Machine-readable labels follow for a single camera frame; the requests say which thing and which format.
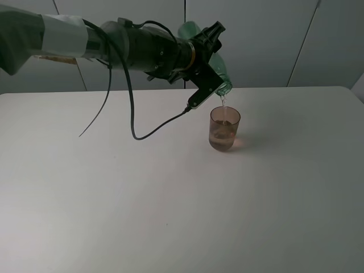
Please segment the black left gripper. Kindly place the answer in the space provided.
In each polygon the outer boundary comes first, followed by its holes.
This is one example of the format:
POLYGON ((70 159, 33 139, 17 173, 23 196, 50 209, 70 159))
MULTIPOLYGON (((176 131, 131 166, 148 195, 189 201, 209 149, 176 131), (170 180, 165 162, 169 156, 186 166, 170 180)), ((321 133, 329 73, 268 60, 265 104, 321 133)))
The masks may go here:
POLYGON ((216 21, 212 26, 203 28, 192 38, 193 40, 177 39, 177 57, 167 81, 172 84, 183 79, 200 84, 203 80, 211 78, 212 68, 208 62, 212 51, 202 43, 215 43, 225 30, 222 23, 216 21))

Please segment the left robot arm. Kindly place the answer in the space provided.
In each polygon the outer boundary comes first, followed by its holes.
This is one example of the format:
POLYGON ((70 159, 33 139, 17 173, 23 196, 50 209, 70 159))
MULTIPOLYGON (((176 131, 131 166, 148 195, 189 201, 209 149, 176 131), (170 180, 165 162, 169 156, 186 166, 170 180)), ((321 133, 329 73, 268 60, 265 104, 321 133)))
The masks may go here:
POLYGON ((124 18, 101 26, 73 15, 45 15, 1 6, 1 68, 9 75, 31 56, 58 56, 107 61, 112 67, 141 71, 168 82, 179 79, 222 84, 209 65, 221 48, 224 31, 215 23, 202 34, 180 39, 164 25, 124 18))

